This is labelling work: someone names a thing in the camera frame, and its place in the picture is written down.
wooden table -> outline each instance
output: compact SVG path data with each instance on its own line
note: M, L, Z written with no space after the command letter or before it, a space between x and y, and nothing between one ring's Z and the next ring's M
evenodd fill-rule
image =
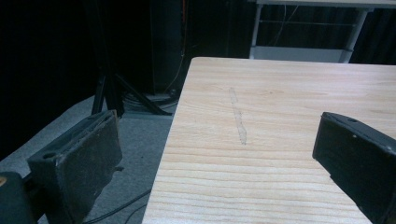
M370 223L312 159L324 111L396 138L396 66L195 58L143 223Z

floor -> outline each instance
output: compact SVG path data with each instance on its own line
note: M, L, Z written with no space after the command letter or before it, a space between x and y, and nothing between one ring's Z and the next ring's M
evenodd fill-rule
M59 118L41 130L25 145L0 161L0 172L14 171L27 175L30 171L26 159L91 114L93 97L90 97L65 111ZM177 103L164 106L163 110L175 113ZM173 116L153 116L148 113L127 111L119 120L120 146L124 169L113 175L111 182L104 188L93 209L85 219L88 223L132 198L151 189L163 148L169 133ZM127 206L118 213L98 223L141 223L145 204L149 195ZM48 223L42 217L38 223Z

tripod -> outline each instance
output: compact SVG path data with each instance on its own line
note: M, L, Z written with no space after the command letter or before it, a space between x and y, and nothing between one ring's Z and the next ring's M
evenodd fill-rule
M96 86L96 94L92 106L92 114L102 111L103 102L106 99L107 108L117 110L118 116L124 113L122 97L117 84L131 93L149 112L155 115L170 116L150 101L144 94L138 91L131 83L117 72L110 52L110 38L107 30L106 9L103 0L84 0L87 22L90 28L92 44L99 68L99 79Z

table top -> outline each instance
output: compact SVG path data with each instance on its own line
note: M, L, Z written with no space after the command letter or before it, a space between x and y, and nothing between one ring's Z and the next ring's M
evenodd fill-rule
M370 223L312 158L324 111L396 138L396 66L194 58L143 223Z
M256 0L257 4L316 7L396 8L395 0Z

tripod leg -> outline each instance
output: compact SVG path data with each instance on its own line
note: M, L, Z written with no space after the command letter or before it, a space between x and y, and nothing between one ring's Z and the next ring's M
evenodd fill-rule
M102 112L103 101L105 99L105 83L106 77L100 76L98 80L98 84L96 86L96 94L93 100L92 112L91 114L97 114Z

